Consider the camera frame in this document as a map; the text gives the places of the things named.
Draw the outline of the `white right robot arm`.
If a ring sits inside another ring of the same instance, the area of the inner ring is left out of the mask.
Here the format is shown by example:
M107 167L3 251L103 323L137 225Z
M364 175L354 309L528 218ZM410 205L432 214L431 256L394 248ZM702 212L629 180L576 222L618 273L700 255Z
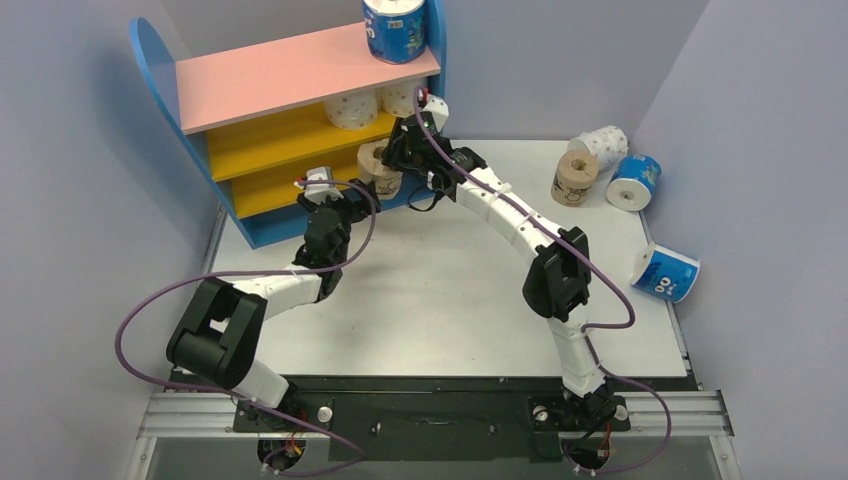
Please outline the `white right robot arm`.
M628 421L629 412L607 385L580 323L570 317L589 300L586 234L534 211L474 150L452 147L428 112L395 120L381 162L416 176L437 200L447 198L478 215L525 261L522 296L548 323L559 356L564 413L573 426L593 432L612 421Z

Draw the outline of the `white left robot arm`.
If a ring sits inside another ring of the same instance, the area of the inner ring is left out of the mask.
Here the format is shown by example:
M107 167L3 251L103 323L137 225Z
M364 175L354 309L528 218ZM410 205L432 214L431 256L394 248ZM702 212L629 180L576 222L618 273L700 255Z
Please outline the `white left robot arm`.
M202 280L166 347L166 357L213 386L253 402L272 429L301 415L296 386L256 357L264 322L328 298L349 262L352 226L381 210L376 189L351 182L356 199L311 175L298 201L308 211L303 243L285 273L227 282Z

